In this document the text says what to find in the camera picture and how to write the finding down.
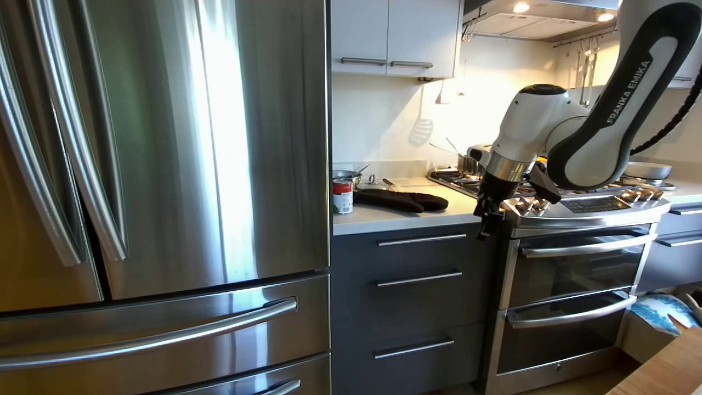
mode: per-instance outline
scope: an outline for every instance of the oven door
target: oven door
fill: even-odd
[[[517,239],[511,296],[503,306],[633,287],[652,239],[639,233]]]
[[[499,373],[586,355],[617,345],[625,289],[506,309]]]

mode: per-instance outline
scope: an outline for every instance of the range hood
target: range hood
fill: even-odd
[[[574,33],[608,28],[597,17],[617,11],[619,0],[527,0],[529,11],[515,12],[515,0],[466,2],[468,33],[515,36],[515,39],[559,39]]]

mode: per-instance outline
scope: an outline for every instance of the kitchen cabinet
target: kitchen cabinet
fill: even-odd
[[[427,392],[478,377],[494,241],[476,225],[334,239],[334,392]]]
[[[673,203],[643,266],[639,291],[671,289],[702,280],[702,202]]]
[[[332,0],[332,70],[455,77],[461,0]]]

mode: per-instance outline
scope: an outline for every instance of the french door refrigerator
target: french door refrigerator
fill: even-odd
[[[325,12],[0,2],[0,392],[330,392]]]

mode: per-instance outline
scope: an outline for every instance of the stainless steel oven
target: stainless steel oven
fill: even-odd
[[[509,228],[486,392],[523,392],[615,364],[620,317],[664,208]]]

